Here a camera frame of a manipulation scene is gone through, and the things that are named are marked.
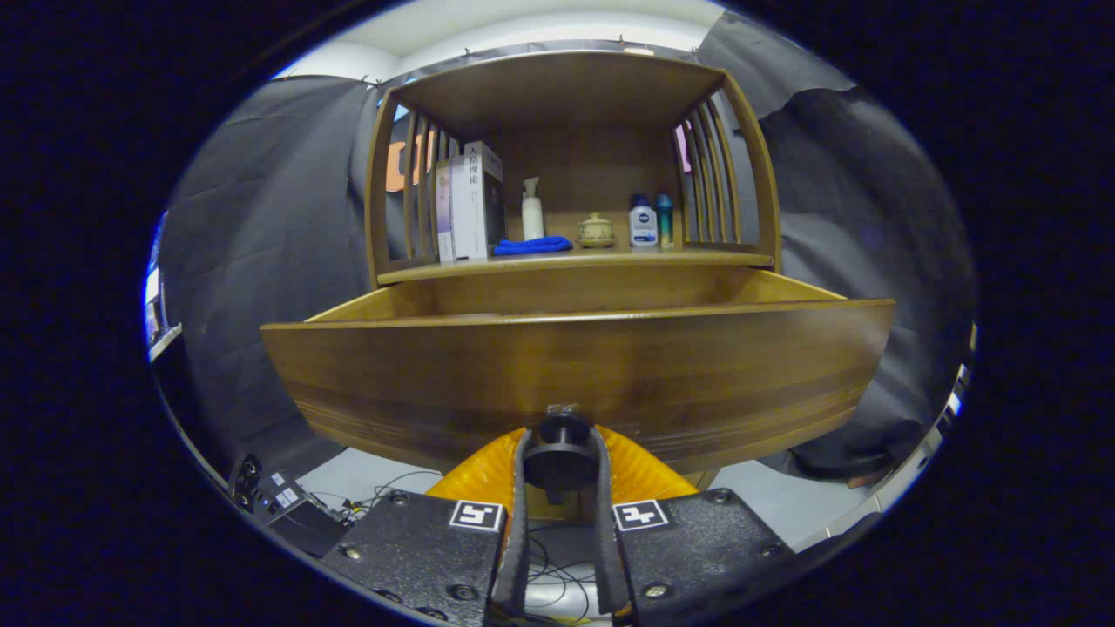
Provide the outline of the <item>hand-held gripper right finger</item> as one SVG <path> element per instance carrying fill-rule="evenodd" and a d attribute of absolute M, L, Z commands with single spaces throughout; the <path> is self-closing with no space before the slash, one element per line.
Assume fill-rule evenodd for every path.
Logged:
<path fill-rule="evenodd" d="M 617 471 L 634 462 L 638 484 L 665 488 L 670 467 L 604 428 L 598 453 L 598 609 L 614 624 L 707 624 L 789 583 L 798 556 L 733 489 L 614 500 Z"/>

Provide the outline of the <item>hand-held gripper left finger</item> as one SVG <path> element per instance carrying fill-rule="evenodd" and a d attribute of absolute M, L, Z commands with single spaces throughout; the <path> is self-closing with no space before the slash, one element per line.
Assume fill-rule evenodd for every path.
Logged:
<path fill-rule="evenodd" d="M 382 602 L 459 626 L 525 612 L 530 551 L 524 456 L 532 432 L 501 435 L 423 493 L 392 489 L 322 557 Z"/>

